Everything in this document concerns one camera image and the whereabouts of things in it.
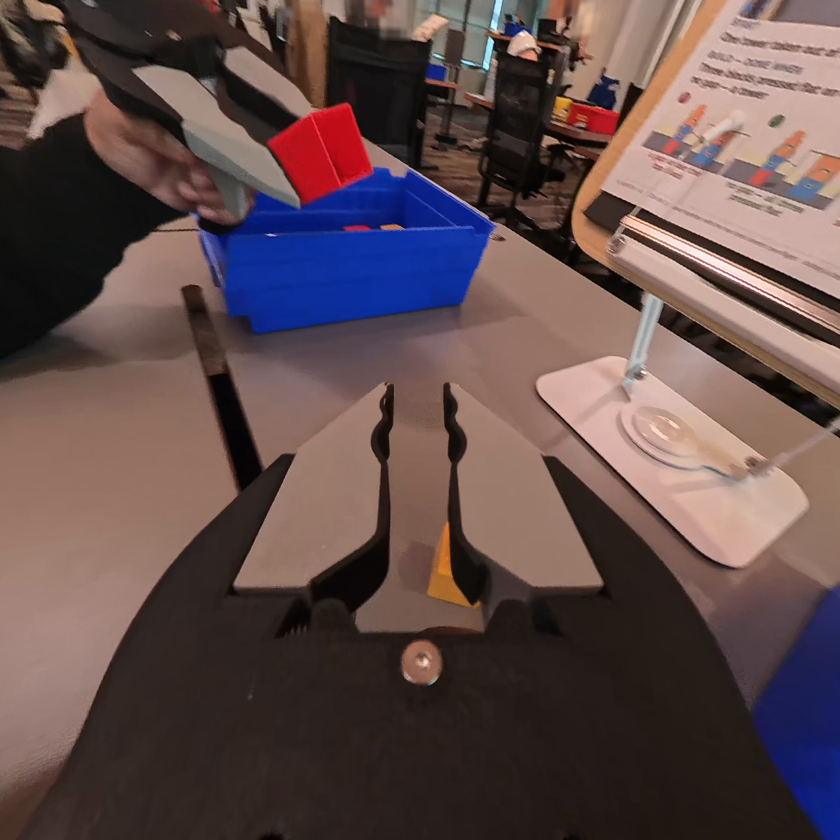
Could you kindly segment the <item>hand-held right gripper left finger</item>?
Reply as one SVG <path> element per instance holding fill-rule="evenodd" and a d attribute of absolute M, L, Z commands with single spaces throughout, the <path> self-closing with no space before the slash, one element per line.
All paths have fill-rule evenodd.
<path fill-rule="evenodd" d="M 233 582 L 357 611 L 389 571 L 394 385 L 384 382 L 299 447 Z"/>

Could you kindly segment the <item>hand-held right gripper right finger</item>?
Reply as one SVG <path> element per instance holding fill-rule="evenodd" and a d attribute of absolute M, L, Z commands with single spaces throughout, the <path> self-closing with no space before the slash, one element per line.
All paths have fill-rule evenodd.
<path fill-rule="evenodd" d="M 604 582 L 542 451 L 444 384 L 451 574 L 471 605 L 592 595 Z"/>

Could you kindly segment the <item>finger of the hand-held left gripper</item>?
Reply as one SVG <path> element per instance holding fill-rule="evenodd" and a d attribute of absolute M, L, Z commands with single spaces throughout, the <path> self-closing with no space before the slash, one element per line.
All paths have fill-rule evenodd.
<path fill-rule="evenodd" d="M 134 75 L 182 119 L 187 148 L 203 161 L 228 211 L 247 208 L 247 188 L 300 208 L 301 199 L 268 148 L 219 108 L 216 96 L 188 73 L 158 65 Z"/>
<path fill-rule="evenodd" d="M 270 56 L 246 46 L 222 48 L 222 124 L 230 136 L 267 144 L 311 114 L 310 102 Z"/>

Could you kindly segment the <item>red mega block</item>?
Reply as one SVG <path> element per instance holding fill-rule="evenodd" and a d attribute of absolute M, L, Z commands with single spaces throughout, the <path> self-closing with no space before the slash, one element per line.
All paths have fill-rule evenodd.
<path fill-rule="evenodd" d="M 269 139 L 267 148 L 302 206 L 373 174 L 354 112 L 346 102 L 295 121 Z"/>

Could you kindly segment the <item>yellow mega block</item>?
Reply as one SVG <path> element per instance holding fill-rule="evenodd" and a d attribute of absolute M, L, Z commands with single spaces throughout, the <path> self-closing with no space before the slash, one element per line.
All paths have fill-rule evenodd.
<path fill-rule="evenodd" d="M 457 586 L 451 565 L 449 523 L 444 525 L 434 552 L 432 569 L 427 585 L 427 595 L 441 602 L 471 609 L 478 609 L 480 604 L 471 605 Z"/>

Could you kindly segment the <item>blue plastic storage bin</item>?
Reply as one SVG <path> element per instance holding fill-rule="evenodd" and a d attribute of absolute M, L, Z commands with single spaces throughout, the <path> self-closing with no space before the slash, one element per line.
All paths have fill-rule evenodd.
<path fill-rule="evenodd" d="M 825 593 L 752 711 L 821 838 L 839 838 L 839 587 Z"/>
<path fill-rule="evenodd" d="M 343 226 L 404 230 L 346 233 Z M 410 170 L 373 174 L 294 209 L 258 195 L 199 239 L 227 314 L 264 334 L 460 305 L 497 226 Z"/>

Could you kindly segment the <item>person's left forearm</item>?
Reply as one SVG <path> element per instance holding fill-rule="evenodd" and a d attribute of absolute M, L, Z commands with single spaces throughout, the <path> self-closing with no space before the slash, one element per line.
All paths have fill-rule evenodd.
<path fill-rule="evenodd" d="M 89 306 L 128 247 L 187 210 L 108 167 L 80 114 L 1 156 L 1 357 Z"/>

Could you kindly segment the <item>person's left hand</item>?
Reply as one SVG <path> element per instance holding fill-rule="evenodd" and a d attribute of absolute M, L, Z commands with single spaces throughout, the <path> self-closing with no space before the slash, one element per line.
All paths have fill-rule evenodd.
<path fill-rule="evenodd" d="M 120 110 L 104 91 L 83 122 L 100 160 L 164 205 L 226 227 L 244 219 L 228 211 L 206 163 L 157 123 Z"/>

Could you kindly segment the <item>black mesh office chair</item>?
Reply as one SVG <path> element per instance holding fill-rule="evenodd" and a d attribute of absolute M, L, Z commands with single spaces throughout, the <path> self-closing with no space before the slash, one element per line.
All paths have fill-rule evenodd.
<path fill-rule="evenodd" d="M 362 136 L 417 167 L 427 105 L 431 44 L 384 35 L 331 17 L 327 107 L 350 105 Z"/>

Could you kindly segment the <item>white stand with instruction sheet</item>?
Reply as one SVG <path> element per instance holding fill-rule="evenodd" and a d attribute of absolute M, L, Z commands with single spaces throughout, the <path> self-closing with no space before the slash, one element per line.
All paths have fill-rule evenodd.
<path fill-rule="evenodd" d="M 577 245 L 644 292 L 627 360 L 603 357 L 541 376 L 538 395 L 694 549 L 733 569 L 805 514 L 783 468 L 838 430 L 762 456 L 647 371 L 664 305 L 824 400 L 838 404 L 838 298 L 685 231 L 640 206 L 610 233 L 584 216 L 669 84 L 728 2 L 709 2 L 657 72 L 582 186 Z"/>

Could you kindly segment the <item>black backing board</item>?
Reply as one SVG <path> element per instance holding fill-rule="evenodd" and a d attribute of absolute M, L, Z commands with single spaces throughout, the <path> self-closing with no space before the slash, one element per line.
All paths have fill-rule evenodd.
<path fill-rule="evenodd" d="M 636 210 L 636 203 L 601 191 L 585 209 L 584 217 L 595 226 L 613 234 L 621 226 L 622 219 Z"/>

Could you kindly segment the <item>red plastic bin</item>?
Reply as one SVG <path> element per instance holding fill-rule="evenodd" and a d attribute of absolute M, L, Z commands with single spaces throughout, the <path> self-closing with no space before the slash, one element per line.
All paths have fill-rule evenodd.
<path fill-rule="evenodd" d="M 566 113 L 566 124 L 578 130 L 613 136 L 619 112 L 602 108 L 587 101 L 571 100 Z"/>

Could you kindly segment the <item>printed instruction sheet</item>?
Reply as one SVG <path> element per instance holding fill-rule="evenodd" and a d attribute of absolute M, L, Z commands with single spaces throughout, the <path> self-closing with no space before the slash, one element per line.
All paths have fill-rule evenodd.
<path fill-rule="evenodd" d="M 839 2 L 728 2 L 604 192 L 838 298 Z"/>

